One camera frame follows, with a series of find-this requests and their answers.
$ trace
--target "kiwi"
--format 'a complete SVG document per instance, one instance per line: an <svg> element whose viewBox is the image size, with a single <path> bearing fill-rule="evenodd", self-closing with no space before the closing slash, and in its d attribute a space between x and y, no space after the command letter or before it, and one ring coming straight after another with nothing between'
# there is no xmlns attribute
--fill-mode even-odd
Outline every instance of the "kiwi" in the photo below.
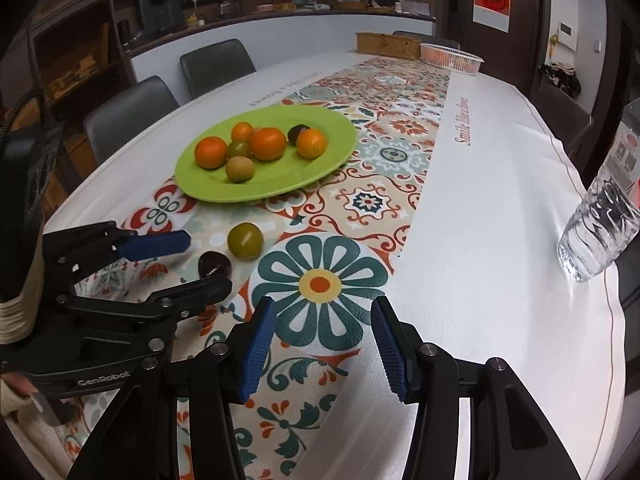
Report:
<svg viewBox="0 0 640 480"><path fill-rule="evenodd" d="M255 164L250 158L236 155L226 162L225 171L231 182L240 184L254 176Z"/></svg>

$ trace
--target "kettle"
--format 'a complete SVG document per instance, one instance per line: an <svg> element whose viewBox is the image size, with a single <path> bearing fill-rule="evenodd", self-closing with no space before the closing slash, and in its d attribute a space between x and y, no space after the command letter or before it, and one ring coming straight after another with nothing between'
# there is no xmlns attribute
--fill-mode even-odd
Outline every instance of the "kettle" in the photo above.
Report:
<svg viewBox="0 0 640 480"><path fill-rule="evenodd" d="M238 16L244 16L244 9L242 8L241 2L237 0L222 0L220 2L221 20L236 18Z"/></svg>

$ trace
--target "wicker basket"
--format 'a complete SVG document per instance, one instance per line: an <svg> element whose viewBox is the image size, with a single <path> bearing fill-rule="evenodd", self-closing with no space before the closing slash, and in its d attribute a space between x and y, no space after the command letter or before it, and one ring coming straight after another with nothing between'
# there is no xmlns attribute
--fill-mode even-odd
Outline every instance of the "wicker basket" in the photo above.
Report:
<svg viewBox="0 0 640 480"><path fill-rule="evenodd" d="M455 48L449 48L448 46L421 43L420 50L422 60L426 64L439 68L449 68L462 74L478 74L480 65L484 62L481 57L456 50Z"/></svg>
<svg viewBox="0 0 640 480"><path fill-rule="evenodd" d="M399 57L400 59L420 59L420 40L391 34L356 32L360 54Z"/></svg>

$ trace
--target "gray chair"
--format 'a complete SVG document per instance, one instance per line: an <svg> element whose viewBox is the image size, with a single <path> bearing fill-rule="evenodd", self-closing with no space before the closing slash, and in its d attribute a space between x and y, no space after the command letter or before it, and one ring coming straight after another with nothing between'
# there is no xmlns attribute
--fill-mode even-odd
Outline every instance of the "gray chair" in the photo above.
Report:
<svg viewBox="0 0 640 480"><path fill-rule="evenodd" d="M157 75L114 95L84 120L96 163L113 153L165 115L178 108L174 95Z"/></svg>
<svg viewBox="0 0 640 480"><path fill-rule="evenodd" d="M444 38L436 38L428 34L419 34L418 32L409 32L408 30L396 30L394 36L404 36L406 38L417 38L422 43L431 43L432 45L448 46L460 50L460 44L454 40L445 40Z"/></svg>
<svg viewBox="0 0 640 480"><path fill-rule="evenodd" d="M244 46L235 39L184 54L180 65L192 99L255 72Z"/></svg>
<svg viewBox="0 0 640 480"><path fill-rule="evenodd" d="M529 99L554 136L562 141L564 152L572 158L593 124L591 115L546 77Z"/></svg>

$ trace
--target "white tablecloth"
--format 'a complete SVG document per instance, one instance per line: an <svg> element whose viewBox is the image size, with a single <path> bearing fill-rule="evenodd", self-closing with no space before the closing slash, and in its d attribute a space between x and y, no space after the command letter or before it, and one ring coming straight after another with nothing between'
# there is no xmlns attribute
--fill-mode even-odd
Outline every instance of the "white tablecloth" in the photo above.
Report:
<svg viewBox="0 0 640 480"><path fill-rule="evenodd" d="M126 218L207 127L368 59L334 53L247 76L181 107L124 146L48 222L56 230ZM470 135L460 136L468 103ZM585 284L556 243L584 188L533 106L501 81L452 74L428 178L386 293L399 319L457 358L505 358L555 428L582 478L598 480L619 424L624 317L615 266ZM415 407L388 389L372 343L292 473L300 479L400 478ZM468 403L456 478L468 467Z"/></svg>

